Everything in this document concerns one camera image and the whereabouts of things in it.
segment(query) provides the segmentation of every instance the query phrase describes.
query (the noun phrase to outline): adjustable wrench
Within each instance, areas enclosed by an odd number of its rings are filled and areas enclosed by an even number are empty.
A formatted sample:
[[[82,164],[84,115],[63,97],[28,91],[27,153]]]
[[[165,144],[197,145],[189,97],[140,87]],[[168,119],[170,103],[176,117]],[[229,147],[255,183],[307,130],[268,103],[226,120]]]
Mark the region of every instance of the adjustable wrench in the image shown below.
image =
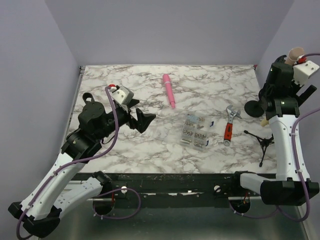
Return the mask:
[[[238,117],[242,119],[242,117],[240,116],[241,111],[233,110],[232,107],[233,107],[232,105],[229,105],[226,107],[226,112],[228,113],[228,123],[226,124],[225,132],[224,132],[224,141],[223,141],[224,145],[226,146],[230,145],[231,136],[232,136],[232,124],[234,122],[234,118]]]

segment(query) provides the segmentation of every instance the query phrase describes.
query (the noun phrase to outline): black metal frame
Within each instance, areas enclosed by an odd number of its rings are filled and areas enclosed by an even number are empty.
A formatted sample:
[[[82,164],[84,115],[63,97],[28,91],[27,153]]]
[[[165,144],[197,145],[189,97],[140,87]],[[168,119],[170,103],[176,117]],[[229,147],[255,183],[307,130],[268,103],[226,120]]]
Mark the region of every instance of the black metal frame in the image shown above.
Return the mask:
[[[259,136],[257,136],[257,135],[252,134],[251,132],[248,132],[247,130],[244,130],[243,132],[244,132],[245,134],[249,134],[249,135],[255,137],[255,138],[258,140],[258,142],[259,142],[259,144],[260,144],[260,147],[261,147],[261,149],[262,149],[262,158],[261,158],[261,161],[260,161],[260,163],[259,163],[259,167],[261,168],[261,167],[262,167],[262,164],[263,164],[263,161],[264,161],[264,159],[265,159],[265,155],[266,155],[266,152],[267,152],[267,148],[269,147],[269,145],[275,143],[275,142],[274,142],[274,136],[272,135],[272,137],[270,137],[270,138],[262,138],[262,137],[259,137]]]
[[[142,208],[229,208],[229,197],[243,197],[248,191],[235,184],[235,173],[105,173],[113,189],[123,186],[136,190],[141,197]],[[259,174],[262,177],[275,179],[273,173]],[[86,181],[92,173],[78,173],[72,181]],[[132,192],[114,194],[114,208],[136,208],[138,199]],[[96,210],[105,214],[110,209],[112,195],[94,200]]]

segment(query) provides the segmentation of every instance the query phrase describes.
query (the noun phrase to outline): marble tabletop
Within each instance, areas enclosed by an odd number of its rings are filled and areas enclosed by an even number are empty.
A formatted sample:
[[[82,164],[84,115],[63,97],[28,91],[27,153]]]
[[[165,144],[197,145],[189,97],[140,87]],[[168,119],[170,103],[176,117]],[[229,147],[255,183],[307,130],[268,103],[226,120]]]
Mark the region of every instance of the marble tabletop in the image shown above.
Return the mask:
[[[275,173],[274,145],[268,147],[263,166],[259,167],[262,150],[256,138],[244,130],[263,138],[271,137],[269,127],[261,127],[261,118],[252,118],[244,111],[249,100],[256,100],[259,86],[251,65],[99,65],[85,68],[76,99],[69,132],[78,128],[78,115],[82,111],[85,92],[111,110],[105,86],[123,85],[134,93],[140,103],[136,106],[144,113],[159,114],[169,106],[162,75],[169,74],[176,101],[181,110],[201,112],[212,116],[209,146],[198,151],[178,143],[167,143],[151,137],[150,130],[140,134],[122,126],[112,151],[89,162],[82,173],[233,173],[252,171]],[[233,122],[231,145],[223,143],[227,124],[226,107],[241,109],[242,119]]]

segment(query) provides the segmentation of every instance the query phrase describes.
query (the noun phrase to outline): screw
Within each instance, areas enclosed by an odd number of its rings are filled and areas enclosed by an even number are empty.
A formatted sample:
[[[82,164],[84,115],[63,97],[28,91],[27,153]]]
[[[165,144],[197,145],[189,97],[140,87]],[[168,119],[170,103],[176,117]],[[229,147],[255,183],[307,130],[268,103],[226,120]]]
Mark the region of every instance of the screw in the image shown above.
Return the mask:
[[[189,139],[185,139],[185,138],[182,138],[182,141],[185,141],[185,142],[189,142],[189,143],[191,143],[191,140],[189,140]]]
[[[186,121],[185,123],[184,123],[184,125],[187,125],[187,126],[190,126],[190,127],[195,127],[195,125],[192,123],[192,122],[190,122],[190,121]]]
[[[182,132],[184,135],[192,136],[194,134],[193,131],[183,130]]]
[[[190,142],[190,141],[183,141],[183,140],[182,140],[181,143],[182,143],[182,144],[190,144],[191,142]]]
[[[202,148],[202,147],[203,147],[203,144],[200,143],[200,142],[197,142],[197,141],[195,141],[195,142],[193,143],[193,145],[194,145],[195,147],[198,147],[198,148]]]

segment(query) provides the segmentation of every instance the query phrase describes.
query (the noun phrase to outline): red wrench handle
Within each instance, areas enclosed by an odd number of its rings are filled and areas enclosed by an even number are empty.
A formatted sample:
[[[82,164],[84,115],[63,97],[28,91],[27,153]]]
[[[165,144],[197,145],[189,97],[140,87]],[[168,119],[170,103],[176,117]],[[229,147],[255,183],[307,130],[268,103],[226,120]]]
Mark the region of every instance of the red wrench handle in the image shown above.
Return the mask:
[[[231,141],[231,136],[232,136],[232,123],[227,123],[225,132],[224,132],[224,140]]]

